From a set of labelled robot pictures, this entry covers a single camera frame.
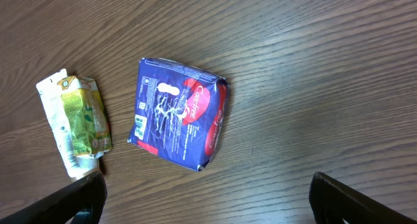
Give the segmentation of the white tube gold cap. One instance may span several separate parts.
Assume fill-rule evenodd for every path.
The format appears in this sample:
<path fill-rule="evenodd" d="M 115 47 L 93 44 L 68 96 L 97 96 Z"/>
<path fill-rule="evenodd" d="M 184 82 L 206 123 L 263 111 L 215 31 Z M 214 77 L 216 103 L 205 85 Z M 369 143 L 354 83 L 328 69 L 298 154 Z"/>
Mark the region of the white tube gold cap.
<path fill-rule="evenodd" d="M 48 123 L 69 177 L 73 180 L 100 169 L 99 158 L 79 158 L 74 155 L 70 125 L 63 109 L 57 82 L 70 75 L 62 69 L 36 84 Z"/>

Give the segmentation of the purple Carefree pad pack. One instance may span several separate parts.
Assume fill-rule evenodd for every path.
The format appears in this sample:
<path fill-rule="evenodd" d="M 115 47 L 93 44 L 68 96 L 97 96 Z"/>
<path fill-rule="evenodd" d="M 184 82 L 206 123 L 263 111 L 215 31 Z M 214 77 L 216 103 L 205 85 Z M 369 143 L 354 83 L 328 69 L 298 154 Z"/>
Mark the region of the purple Carefree pad pack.
<path fill-rule="evenodd" d="M 203 170 L 216 150 L 229 89 L 224 77 L 207 70 L 143 58 L 127 141 L 177 165 Z"/>

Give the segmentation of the green yellow snack pouch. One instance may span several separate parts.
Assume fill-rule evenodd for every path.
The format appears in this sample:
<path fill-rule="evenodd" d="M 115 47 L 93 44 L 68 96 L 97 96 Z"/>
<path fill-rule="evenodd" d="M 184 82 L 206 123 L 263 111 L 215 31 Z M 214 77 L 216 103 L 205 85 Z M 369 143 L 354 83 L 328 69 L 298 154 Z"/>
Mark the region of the green yellow snack pouch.
<path fill-rule="evenodd" d="M 97 159 L 112 149 L 106 111 L 94 79 L 68 76 L 57 82 L 70 125 L 74 155 Z"/>

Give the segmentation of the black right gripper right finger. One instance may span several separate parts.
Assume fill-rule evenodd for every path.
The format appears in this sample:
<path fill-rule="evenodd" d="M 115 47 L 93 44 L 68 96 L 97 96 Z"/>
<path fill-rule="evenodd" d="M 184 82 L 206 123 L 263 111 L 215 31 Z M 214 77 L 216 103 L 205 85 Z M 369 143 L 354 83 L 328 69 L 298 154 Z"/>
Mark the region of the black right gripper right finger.
<path fill-rule="evenodd" d="M 309 203 L 316 223 L 407 223 L 416 221 L 322 172 L 313 174 Z"/>

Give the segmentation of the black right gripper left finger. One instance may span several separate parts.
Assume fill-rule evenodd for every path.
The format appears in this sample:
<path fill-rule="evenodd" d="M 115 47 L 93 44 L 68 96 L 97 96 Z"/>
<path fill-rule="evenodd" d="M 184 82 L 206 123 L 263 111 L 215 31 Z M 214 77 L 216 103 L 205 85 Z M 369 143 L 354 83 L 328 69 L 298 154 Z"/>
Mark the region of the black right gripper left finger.
<path fill-rule="evenodd" d="M 1 220 L 1 223 L 98 223 L 107 198 L 104 175 L 95 171 L 32 205 Z"/>

